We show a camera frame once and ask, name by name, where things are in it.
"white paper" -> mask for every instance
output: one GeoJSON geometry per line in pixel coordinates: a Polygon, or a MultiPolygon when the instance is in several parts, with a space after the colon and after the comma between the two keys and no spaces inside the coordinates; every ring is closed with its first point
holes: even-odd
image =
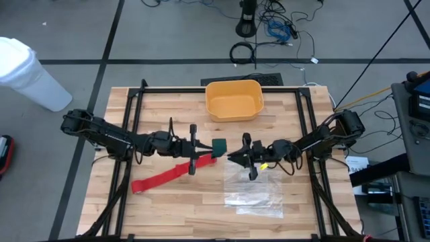
{"type": "MultiPolygon", "coordinates": [[[[349,174],[355,173],[357,171],[361,171],[365,169],[369,165],[369,160],[367,157],[353,157],[348,156],[346,158],[347,164],[349,166],[349,174]]],[[[361,191],[361,186],[357,186],[353,188],[355,195],[367,195],[361,191]]]]}

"gray floor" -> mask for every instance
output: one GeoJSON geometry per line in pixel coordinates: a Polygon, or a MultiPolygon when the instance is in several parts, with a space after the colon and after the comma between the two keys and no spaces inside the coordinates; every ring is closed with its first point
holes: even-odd
{"type": "MultiPolygon", "coordinates": [[[[0,36],[17,38],[31,46],[38,58],[101,59],[119,0],[0,0],[0,36]]],[[[312,12],[319,6],[313,0],[283,0],[291,11],[312,12]]],[[[215,0],[229,16],[240,12],[238,1],[215,0]]],[[[424,1],[417,15],[430,32],[430,17],[424,1]]],[[[326,0],[313,22],[299,22],[315,39],[315,57],[372,58],[379,47],[407,14],[403,0],[326,0]]],[[[222,17],[215,9],[200,4],[186,5],[175,1],[162,2],[158,8],[145,7],[139,0],[126,0],[110,59],[166,60],[191,58],[228,59],[230,47],[242,40],[234,33],[236,20],[222,17]]],[[[271,40],[259,32],[258,41],[271,40]]],[[[310,58],[311,41],[306,34],[299,53],[310,58]]],[[[293,46],[259,48],[261,58],[295,58],[298,41],[293,46]]],[[[246,50],[237,51],[247,56],[246,50]]],[[[427,48],[414,21],[408,19],[379,58],[429,58],[427,48]]],[[[327,85],[338,102],[364,64],[300,65],[306,70],[306,80],[327,85]]],[[[0,182],[0,238],[2,241],[39,241],[49,236],[62,189],[71,164],[77,139],[64,135],[59,126],[62,115],[73,108],[86,108],[99,65],[45,65],[69,92],[73,102],[58,113],[44,110],[7,88],[0,88],[0,133],[16,139],[17,152],[13,165],[0,182]]],[[[372,65],[355,89],[343,102],[401,82],[409,71],[428,71],[428,64],[372,65]]],[[[303,73],[290,65],[276,67],[258,65],[198,64],[198,65],[107,65],[95,105],[95,114],[103,115],[110,87],[138,86],[145,78],[151,86],[199,85],[201,78],[249,73],[282,74],[285,85],[302,85],[303,73]]],[[[375,110],[396,115],[394,103],[388,100],[375,110]]],[[[390,130],[391,120],[375,118],[372,112],[363,115],[368,132],[390,130]]],[[[375,134],[354,146],[358,152],[392,140],[391,136],[375,134]]],[[[370,159],[383,161],[404,152],[401,141],[366,153],[370,159]]],[[[77,178],[62,226],[61,238],[72,237],[77,228],[94,151],[86,145],[77,178]]],[[[381,215],[358,200],[359,211],[367,233],[377,235],[396,227],[391,216],[381,215]]],[[[385,238],[395,238],[388,233],[385,238]]]]}

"yellow tag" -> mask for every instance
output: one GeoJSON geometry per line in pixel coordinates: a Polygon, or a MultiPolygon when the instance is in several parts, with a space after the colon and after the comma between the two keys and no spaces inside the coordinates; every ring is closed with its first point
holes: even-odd
{"type": "Polygon", "coordinates": [[[261,164],[260,165],[260,170],[263,171],[264,169],[266,169],[269,165],[267,163],[261,164]]]}

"red device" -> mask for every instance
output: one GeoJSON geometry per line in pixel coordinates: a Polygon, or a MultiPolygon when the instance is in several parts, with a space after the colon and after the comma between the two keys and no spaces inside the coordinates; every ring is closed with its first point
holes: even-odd
{"type": "Polygon", "coordinates": [[[9,135],[0,136],[0,175],[6,172],[11,163],[14,144],[9,135]]]}

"black metal frame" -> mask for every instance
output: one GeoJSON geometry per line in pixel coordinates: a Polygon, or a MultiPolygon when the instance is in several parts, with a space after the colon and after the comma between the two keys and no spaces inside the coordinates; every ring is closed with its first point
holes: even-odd
{"type": "MultiPolygon", "coordinates": [[[[139,120],[140,111],[141,111],[141,107],[142,107],[143,95],[145,93],[204,93],[205,92],[204,87],[151,89],[151,88],[146,88],[147,86],[148,85],[146,84],[146,81],[142,80],[142,85],[140,88],[129,89],[128,96],[127,96],[126,109],[124,112],[124,119],[123,119],[123,123],[122,123],[122,128],[127,129],[127,127],[128,127],[128,122],[130,119],[130,112],[132,109],[132,100],[136,96],[138,99],[136,102],[136,110],[134,113],[132,132],[137,131],[138,120],[139,120]]],[[[307,87],[298,87],[298,88],[263,87],[262,90],[263,90],[263,93],[293,93],[295,95],[296,104],[297,104],[297,108],[298,108],[298,116],[299,116],[299,120],[300,120],[300,126],[302,129],[302,135],[308,134],[307,127],[306,127],[306,120],[305,120],[305,116],[304,116],[303,103],[302,103],[302,97],[304,97],[304,99],[306,100],[306,106],[307,106],[308,113],[309,113],[311,127],[313,130],[317,127],[309,88],[307,88],[307,87]]],[[[310,182],[312,185],[313,182],[318,182],[318,179],[316,178],[316,174],[315,174],[314,159],[312,157],[312,152],[307,152],[306,157],[307,157],[307,161],[308,161],[310,182]]],[[[327,195],[328,199],[330,201],[332,201],[329,179],[327,176],[327,171],[325,169],[325,161],[318,161],[318,162],[320,165],[321,177],[322,177],[322,182],[323,182],[322,186],[324,188],[325,194],[327,195]]],[[[122,232],[122,223],[123,223],[123,219],[124,219],[125,208],[126,208],[128,184],[130,183],[131,167],[132,167],[132,158],[127,160],[127,161],[116,161],[115,166],[114,166],[114,172],[112,174],[112,181],[111,181],[110,193],[109,193],[109,202],[108,202],[105,210],[102,212],[102,215],[104,215],[104,216],[103,217],[102,217],[102,215],[100,216],[101,222],[103,222],[103,229],[101,232],[101,237],[98,237],[98,238],[93,237],[92,239],[96,239],[96,240],[97,239],[107,239],[108,240],[108,239],[118,239],[120,237],[121,232],[122,232]],[[122,180],[120,186],[118,187],[118,189],[116,189],[118,186],[118,178],[120,175],[121,162],[126,163],[126,168],[124,171],[123,180],[122,180]],[[119,207],[119,211],[118,211],[118,217],[116,219],[115,233],[113,235],[109,235],[110,222],[111,222],[111,211],[119,199],[120,199],[120,207],[119,207]]],[[[323,210],[321,207],[320,196],[313,189],[313,185],[312,185],[312,194],[313,194],[313,198],[314,198],[314,205],[315,205],[315,210],[316,210],[316,219],[318,221],[318,229],[320,232],[320,236],[325,236],[325,235],[327,235],[327,232],[326,232],[325,223],[324,223],[324,214],[323,214],[323,210]]],[[[337,226],[337,222],[336,222],[335,217],[331,213],[329,213],[329,216],[330,216],[330,222],[331,222],[331,226],[332,226],[332,230],[333,230],[333,235],[339,235],[339,228],[337,226]]],[[[87,235],[95,236],[98,233],[98,230],[100,229],[99,226],[95,227],[94,230],[91,233],[88,233],[87,235]]],[[[264,241],[264,240],[265,239],[247,239],[247,240],[241,240],[241,241],[264,241]]],[[[313,241],[313,240],[314,239],[288,239],[288,241],[295,241],[295,242],[308,242],[308,241],[313,241]]],[[[131,239],[131,241],[146,241],[147,242],[150,240],[148,240],[148,239],[131,239]]],[[[175,241],[176,242],[180,242],[180,241],[199,242],[199,241],[209,241],[209,240],[205,240],[205,239],[204,240],[200,240],[200,239],[198,239],[198,240],[189,240],[189,239],[181,240],[181,239],[178,239],[175,241]]]]}

